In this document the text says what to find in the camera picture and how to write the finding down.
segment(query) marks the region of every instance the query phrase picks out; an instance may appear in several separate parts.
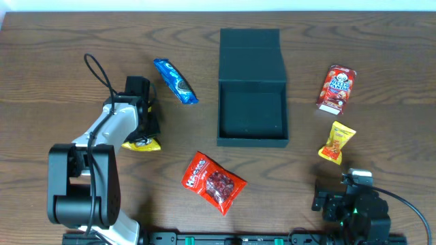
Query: yellow wrapper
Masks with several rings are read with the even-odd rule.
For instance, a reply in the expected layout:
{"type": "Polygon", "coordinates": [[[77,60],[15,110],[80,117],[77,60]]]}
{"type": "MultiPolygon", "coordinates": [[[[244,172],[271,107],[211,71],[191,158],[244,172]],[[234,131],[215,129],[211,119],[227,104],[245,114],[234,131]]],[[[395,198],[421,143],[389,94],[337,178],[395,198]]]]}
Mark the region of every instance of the yellow wrapper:
{"type": "Polygon", "coordinates": [[[149,139],[147,142],[125,142],[122,147],[140,152],[161,150],[161,145],[159,145],[159,143],[157,143],[157,140],[155,139],[149,139]]]}
{"type": "Polygon", "coordinates": [[[318,155],[340,165],[342,162],[341,149],[354,134],[356,134],[356,132],[353,129],[350,129],[339,122],[334,122],[332,130],[330,131],[330,137],[328,138],[326,145],[318,151],[318,155]]]}

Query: blue snack package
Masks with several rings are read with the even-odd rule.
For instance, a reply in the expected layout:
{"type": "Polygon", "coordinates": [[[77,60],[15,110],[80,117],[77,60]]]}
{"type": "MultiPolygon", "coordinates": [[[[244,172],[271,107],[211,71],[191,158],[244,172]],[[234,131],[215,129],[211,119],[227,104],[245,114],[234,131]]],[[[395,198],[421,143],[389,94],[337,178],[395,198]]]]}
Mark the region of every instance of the blue snack package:
{"type": "Polygon", "coordinates": [[[168,59],[155,59],[154,64],[156,69],[161,74],[165,83],[170,87],[171,91],[184,104],[198,103],[196,95],[188,85],[184,77],[172,66],[168,59]]]}

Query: red and white package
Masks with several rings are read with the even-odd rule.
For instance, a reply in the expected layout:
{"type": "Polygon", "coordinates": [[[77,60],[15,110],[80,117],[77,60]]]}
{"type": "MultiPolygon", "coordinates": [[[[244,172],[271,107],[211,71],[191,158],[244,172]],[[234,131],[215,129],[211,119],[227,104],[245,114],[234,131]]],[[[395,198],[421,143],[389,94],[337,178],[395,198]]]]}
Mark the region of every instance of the red and white package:
{"type": "Polygon", "coordinates": [[[223,215],[246,184],[201,152],[197,152],[182,179],[186,189],[201,195],[223,215]]]}
{"type": "Polygon", "coordinates": [[[356,72],[352,69],[332,65],[328,70],[317,105],[321,110],[333,114],[343,114],[343,109],[352,92],[356,72]]]}

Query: dark green box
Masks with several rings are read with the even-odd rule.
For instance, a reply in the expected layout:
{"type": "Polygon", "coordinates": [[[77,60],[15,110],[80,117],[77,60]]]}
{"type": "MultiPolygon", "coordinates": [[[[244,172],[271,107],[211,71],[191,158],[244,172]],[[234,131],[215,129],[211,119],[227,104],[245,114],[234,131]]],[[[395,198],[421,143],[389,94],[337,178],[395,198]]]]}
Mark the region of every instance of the dark green box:
{"type": "Polygon", "coordinates": [[[222,29],[218,146],[285,147],[286,72],[278,29],[222,29]]]}

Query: wooden table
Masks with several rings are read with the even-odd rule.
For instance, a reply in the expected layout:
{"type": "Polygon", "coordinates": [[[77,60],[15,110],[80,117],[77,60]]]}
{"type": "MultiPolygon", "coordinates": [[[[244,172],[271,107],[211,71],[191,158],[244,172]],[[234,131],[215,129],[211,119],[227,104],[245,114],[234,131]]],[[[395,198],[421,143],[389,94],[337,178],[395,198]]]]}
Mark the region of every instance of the wooden table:
{"type": "MultiPolygon", "coordinates": [[[[93,53],[115,89],[126,76],[157,87],[160,152],[117,156],[122,209],[148,227],[180,232],[323,230],[311,211],[317,177],[339,182],[348,167],[410,200],[436,227],[436,18],[434,13],[8,13],[0,32],[0,244],[59,244],[65,227],[46,214],[47,154],[100,115],[108,97],[83,62],[93,53]],[[287,148],[216,147],[219,30],[280,28],[289,84],[287,148]],[[168,57],[197,105],[182,105],[153,59],[168,57]],[[326,71],[358,72],[344,115],[319,111],[326,71]],[[317,155],[338,120],[357,130],[344,164],[317,155]],[[185,190],[199,150],[247,182],[227,216],[185,190]]],[[[382,195],[392,231],[424,244],[420,219],[382,195]]]]}

